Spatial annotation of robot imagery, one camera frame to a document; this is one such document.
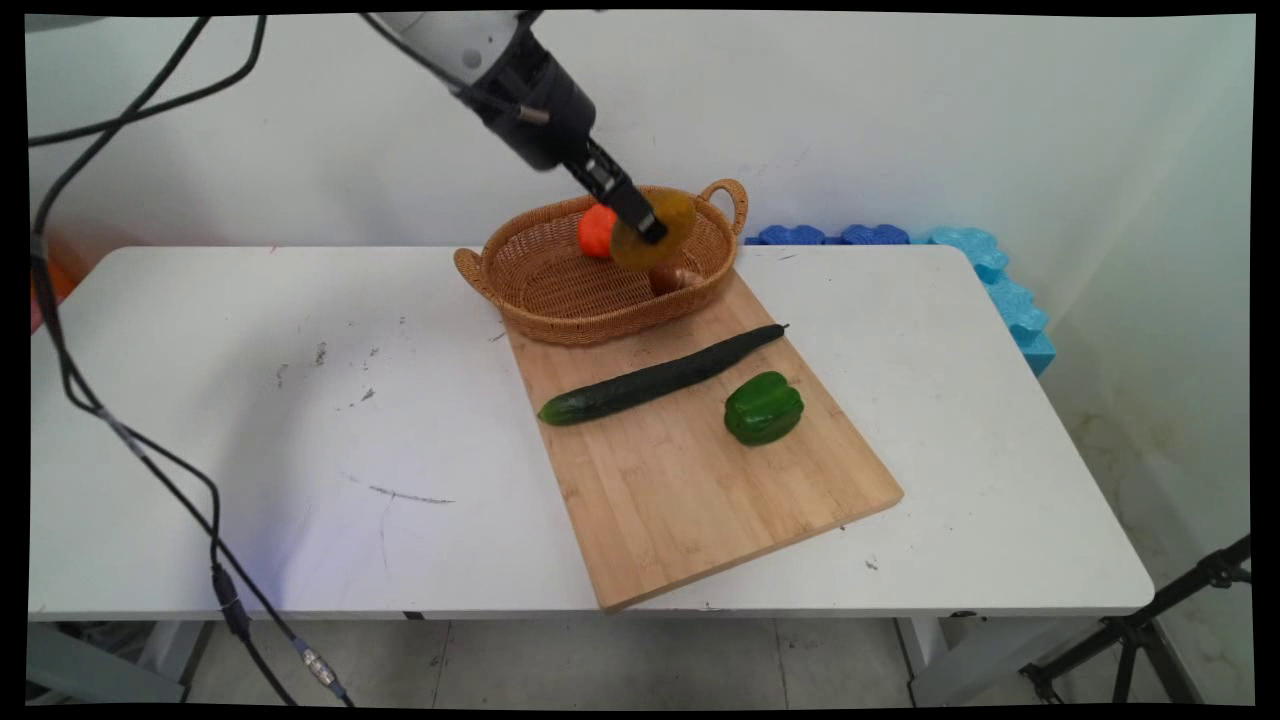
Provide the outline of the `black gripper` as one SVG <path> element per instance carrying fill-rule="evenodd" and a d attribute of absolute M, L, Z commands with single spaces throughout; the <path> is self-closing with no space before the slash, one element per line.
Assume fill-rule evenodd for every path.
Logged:
<path fill-rule="evenodd" d="M 462 101 L 534 170 L 572 167 L 572 177 L 645 243 L 667 237 L 667 225 L 630 174 L 590 140 L 594 102 L 532 31 L 516 31 Z"/>

